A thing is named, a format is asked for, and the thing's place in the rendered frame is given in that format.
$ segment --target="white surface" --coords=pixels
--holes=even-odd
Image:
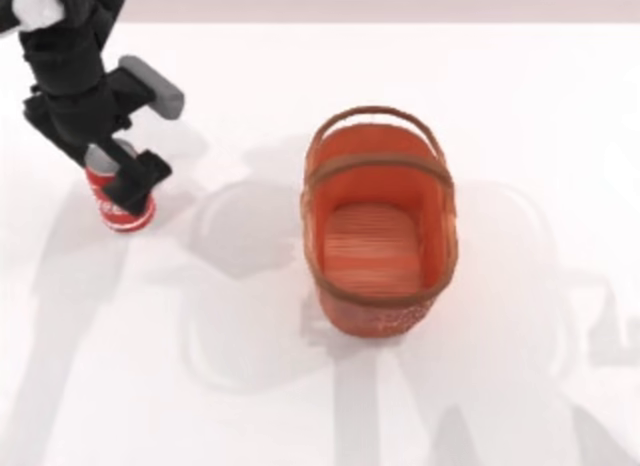
[[[0,465],[636,466],[638,40],[119,26],[109,64],[188,95],[126,135],[176,170],[132,237],[21,119],[1,42]],[[366,103],[429,123],[458,182],[455,281],[392,342],[333,331],[301,257],[309,137]]]

